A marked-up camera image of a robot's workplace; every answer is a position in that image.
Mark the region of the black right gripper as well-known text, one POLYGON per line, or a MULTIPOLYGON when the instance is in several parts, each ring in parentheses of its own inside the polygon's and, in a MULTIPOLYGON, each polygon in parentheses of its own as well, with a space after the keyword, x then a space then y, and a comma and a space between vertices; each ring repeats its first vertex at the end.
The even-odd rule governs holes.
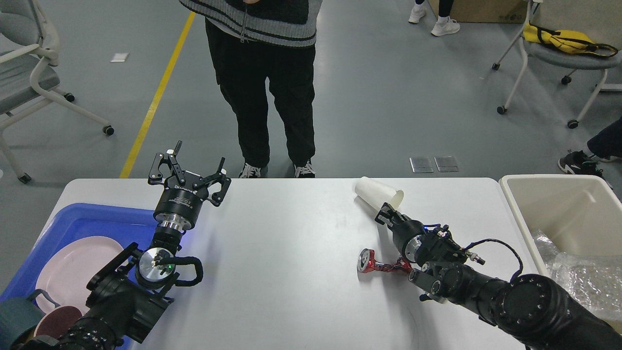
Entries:
POLYGON ((422 222, 400 213, 388 202, 376 214, 375 222, 389 228, 393 234, 393 244, 404 259, 411 263, 417 262, 417 250, 421 245, 418 237, 426 235, 422 222))

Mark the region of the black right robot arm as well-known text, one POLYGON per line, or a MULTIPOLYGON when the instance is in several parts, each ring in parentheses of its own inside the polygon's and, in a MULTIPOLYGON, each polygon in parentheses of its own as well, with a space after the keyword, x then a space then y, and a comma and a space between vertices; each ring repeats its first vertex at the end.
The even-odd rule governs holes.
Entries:
POLYGON ((619 350, 621 335, 589 312, 551 278, 524 274, 510 281, 486 276, 466 264, 484 264, 471 249, 452 239, 447 225, 425 225, 385 202, 375 218, 393 235, 400 253, 395 264, 375 261, 373 250, 361 253, 359 271, 409 274, 423 293, 420 301, 449 301, 478 315, 481 321, 512 336, 531 350, 619 350))

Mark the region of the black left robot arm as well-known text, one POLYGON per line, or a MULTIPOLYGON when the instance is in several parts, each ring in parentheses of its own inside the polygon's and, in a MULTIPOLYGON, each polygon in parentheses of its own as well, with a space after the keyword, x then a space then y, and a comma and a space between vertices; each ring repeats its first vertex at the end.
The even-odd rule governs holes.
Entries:
POLYGON ((34 336, 19 344, 19 350, 113 350, 124 344, 125 336, 142 343, 174 302, 167 297, 169 290, 202 281, 202 262, 178 256, 180 242, 195 227, 205 202, 218 207, 224 201, 231 179, 224 170, 225 158, 211 175, 182 169, 177 161, 181 145, 179 141, 174 149, 157 153, 147 178, 150 185, 163 186, 149 247, 129 244, 87 282, 85 316, 60 336, 34 336))

